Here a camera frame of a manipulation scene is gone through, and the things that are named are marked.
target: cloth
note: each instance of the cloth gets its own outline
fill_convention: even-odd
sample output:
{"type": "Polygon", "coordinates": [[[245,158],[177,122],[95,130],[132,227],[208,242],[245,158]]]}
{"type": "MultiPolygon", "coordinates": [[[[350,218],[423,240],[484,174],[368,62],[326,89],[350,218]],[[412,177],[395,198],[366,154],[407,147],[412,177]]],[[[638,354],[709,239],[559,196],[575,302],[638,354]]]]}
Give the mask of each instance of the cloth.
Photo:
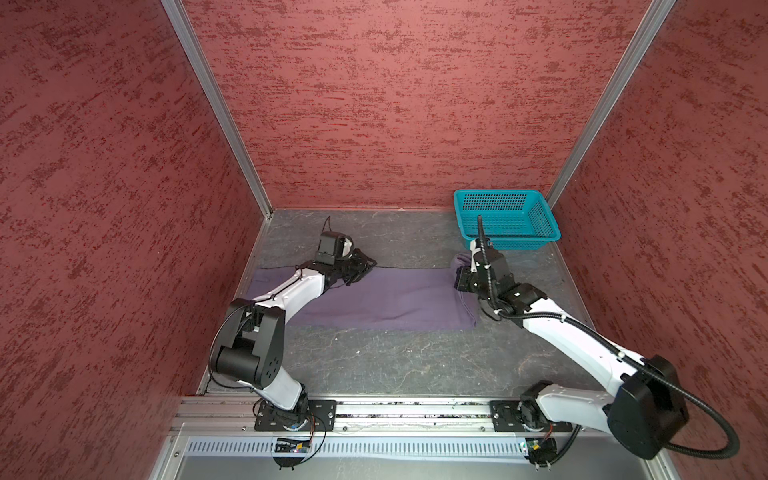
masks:
{"type": "MultiPolygon", "coordinates": [[[[358,283],[339,281],[307,303],[293,326],[328,326],[380,330],[458,330],[477,323],[478,300],[453,287],[456,269],[468,266],[469,252],[457,255],[450,268],[374,267],[358,283]]],[[[256,298],[288,280],[292,266],[258,269],[247,298],[256,298]]]]}

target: metal corner post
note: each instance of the metal corner post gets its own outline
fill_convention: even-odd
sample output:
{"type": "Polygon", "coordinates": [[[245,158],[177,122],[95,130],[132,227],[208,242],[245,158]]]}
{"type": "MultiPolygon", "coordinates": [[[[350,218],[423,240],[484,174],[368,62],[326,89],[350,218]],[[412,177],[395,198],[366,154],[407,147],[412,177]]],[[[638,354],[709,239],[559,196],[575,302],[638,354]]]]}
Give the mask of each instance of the metal corner post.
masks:
{"type": "Polygon", "coordinates": [[[197,75],[197,80],[200,81],[200,85],[203,87],[205,96],[210,102],[211,108],[213,108],[216,118],[221,125],[221,130],[224,132],[224,136],[227,137],[227,141],[230,143],[232,152],[237,159],[237,163],[243,170],[248,186],[253,192],[253,196],[256,198],[256,202],[259,204],[262,215],[264,218],[272,217],[272,204],[266,197],[266,191],[261,184],[259,174],[256,172],[256,168],[250,159],[248,150],[246,149],[243,138],[240,136],[240,132],[237,130],[235,121],[232,118],[227,103],[224,100],[224,96],[221,94],[219,84],[216,83],[214,73],[210,70],[208,61],[205,59],[205,54],[200,46],[200,42],[197,40],[197,36],[192,28],[187,11],[184,9],[184,5],[181,0],[161,0],[163,8],[170,19],[170,23],[173,25],[176,35],[181,42],[181,46],[184,48],[184,52],[187,54],[192,69],[194,69],[197,75]]]}
{"type": "Polygon", "coordinates": [[[669,451],[661,450],[652,460],[643,460],[653,480],[680,480],[669,451]]]}
{"type": "Polygon", "coordinates": [[[652,0],[643,19],[637,26],[632,39],[627,45],[627,50],[621,56],[611,79],[605,86],[603,94],[595,105],[592,115],[587,120],[584,129],[581,131],[576,144],[563,164],[558,177],[554,180],[552,187],[547,194],[547,203],[549,207],[554,207],[558,199],[563,194],[565,186],[573,177],[576,168],[581,163],[584,155],[587,153],[592,141],[597,137],[600,128],[603,126],[608,114],[611,113],[614,105],[621,96],[621,92],[629,83],[637,66],[645,56],[645,52],[650,47],[650,43],[656,37],[664,20],[667,18],[670,10],[674,6],[675,0],[652,0]]]}

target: mesh basket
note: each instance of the mesh basket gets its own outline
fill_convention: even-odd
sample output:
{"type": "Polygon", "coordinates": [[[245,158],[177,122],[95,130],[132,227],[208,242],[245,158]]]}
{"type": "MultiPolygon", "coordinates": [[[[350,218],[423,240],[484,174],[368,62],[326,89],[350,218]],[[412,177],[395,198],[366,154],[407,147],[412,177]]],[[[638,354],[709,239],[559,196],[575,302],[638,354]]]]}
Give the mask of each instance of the mesh basket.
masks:
{"type": "Polygon", "coordinates": [[[453,206],[467,248],[478,236],[478,215],[497,250],[536,250],[560,239],[549,205],[536,190],[457,190],[453,206]]]}

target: black mounting plate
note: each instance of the black mounting plate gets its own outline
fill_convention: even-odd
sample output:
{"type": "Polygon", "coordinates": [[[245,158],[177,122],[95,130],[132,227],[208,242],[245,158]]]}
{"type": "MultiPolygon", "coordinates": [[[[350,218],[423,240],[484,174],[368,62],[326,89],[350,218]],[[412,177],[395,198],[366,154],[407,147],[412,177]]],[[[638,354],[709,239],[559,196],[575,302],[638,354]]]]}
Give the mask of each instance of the black mounting plate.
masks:
{"type": "MultiPolygon", "coordinates": [[[[494,432],[533,433],[520,423],[520,419],[516,415],[519,403],[518,400],[492,400],[488,403],[491,406],[494,432]]],[[[571,430],[573,430],[573,426],[568,422],[552,423],[553,432],[570,432],[571,430]]],[[[544,429],[541,433],[546,434],[547,431],[548,429],[544,429]]]]}
{"type": "MultiPolygon", "coordinates": [[[[326,431],[333,430],[333,424],[336,422],[336,400],[309,400],[310,413],[316,418],[322,419],[326,424],[326,431]]],[[[307,422],[298,430],[288,430],[286,426],[275,415],[275,406],[268,402],[261,402],[259,412],[256,414],[256,421],[253,429],[257,432],[308,432],[310,423],[307,422]]],[[[315,430],[323,430],[323,424],[316,421],[315,430]]]]}

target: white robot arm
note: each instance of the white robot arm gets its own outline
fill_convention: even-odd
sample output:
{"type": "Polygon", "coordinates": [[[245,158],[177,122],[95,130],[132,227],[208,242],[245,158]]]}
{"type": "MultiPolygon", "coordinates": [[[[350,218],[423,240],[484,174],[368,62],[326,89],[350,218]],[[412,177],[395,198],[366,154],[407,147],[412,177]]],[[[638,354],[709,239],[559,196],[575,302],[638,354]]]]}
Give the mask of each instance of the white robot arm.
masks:
{"type": "Polygon", "coordinates": [[[479,238],[471,245],[472,265],[457,270],[455,287],[487,301],[493,309],[492,318],[510,320],[546,339],[603,387],[597,392],[539,382],[521,395],[516,421],[530,430],[541,430],[553,422],[570,422],[608,432],[627,450],[645,459],[653,458],[662,448],[713,459],[738,453],[739,438],[733,427],[704,401],[680,387],[671,363],[660,356],[645,359],[611,342],[566,313],[541,290],[515,282],[506,259],[485,237],[481,217],[478,232],[479,238]],[[698,450],[670,442],[688,421],[686,399],[725,431],[725,447],[698,450]]]}
{"type": "Polygon", "coordinates": [[[211,346],[211,371],[255,389],[301,422],[307,411],[305,388],[282,367],[285,324],[337,281],[360,281],[375,265],[347,235],[324,231],[314,261],[267,294],[230,304],[211,346]]]}

